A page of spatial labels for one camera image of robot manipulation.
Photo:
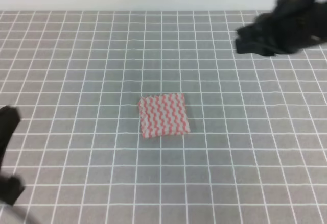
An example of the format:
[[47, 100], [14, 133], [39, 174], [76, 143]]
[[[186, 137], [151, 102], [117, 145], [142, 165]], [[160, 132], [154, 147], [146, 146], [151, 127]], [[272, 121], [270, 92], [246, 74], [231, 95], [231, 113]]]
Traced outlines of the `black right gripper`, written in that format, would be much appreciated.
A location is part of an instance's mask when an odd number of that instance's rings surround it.
[[290, 55], [326, 43], [326, 1], [277, 0], [269, 13], [237, 29], [236, 53]]

